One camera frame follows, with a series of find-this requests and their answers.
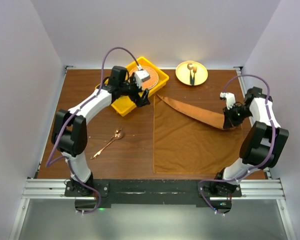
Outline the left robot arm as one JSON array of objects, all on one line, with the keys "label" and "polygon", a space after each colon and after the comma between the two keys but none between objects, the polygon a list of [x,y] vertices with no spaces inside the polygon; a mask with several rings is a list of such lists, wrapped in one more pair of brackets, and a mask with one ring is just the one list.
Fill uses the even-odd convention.
[{"label": "left robot arm", "polygon": [[70,169],[70,186],[82,195],[96,195],[93,173],[88,167],[85,149],[88,143],[88,123],[104,108],[122,96],[127,96],[138,108],[149,105],[149,90],[143,89],[143,83],[150,74],[140,65],[133,73],[122,66],[114,66],[110,75],[102,77],[100,85],[79,105],[69,110],[59,110],[54,118],[51,135],[53,149],[46,166],[55,163],[55,151]]}]

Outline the brown cloth napkin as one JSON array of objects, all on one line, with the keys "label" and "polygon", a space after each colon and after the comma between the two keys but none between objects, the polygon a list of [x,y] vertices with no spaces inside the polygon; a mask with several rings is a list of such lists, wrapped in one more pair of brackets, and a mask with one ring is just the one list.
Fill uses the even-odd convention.
[{"label": "brown cloth napkin", "polygon": [[222,114],[160,95],[153,109],[155,174],[215,174],[239,158],[244,130],[223,129]]}]

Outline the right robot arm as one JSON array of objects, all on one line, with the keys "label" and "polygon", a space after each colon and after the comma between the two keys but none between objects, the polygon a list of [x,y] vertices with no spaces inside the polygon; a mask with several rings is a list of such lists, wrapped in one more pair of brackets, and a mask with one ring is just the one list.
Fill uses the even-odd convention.
[{"label": "right robot arm", "polygon": [[250,174],[274,167],[289,132],[277,122],[272,110],[272,97],[263,94],[261,88],[250,88],[243,103],[235,102],[232,93],[222,92],[220,98],[226,101],[223,129],[238,127],[244,119],[254,118],[254,124],[239,150],[239,158],[231,166],[223,168],[215,176],[215,181],[209,183],[210,192],[223,197],[234,193],[241,180]]}]

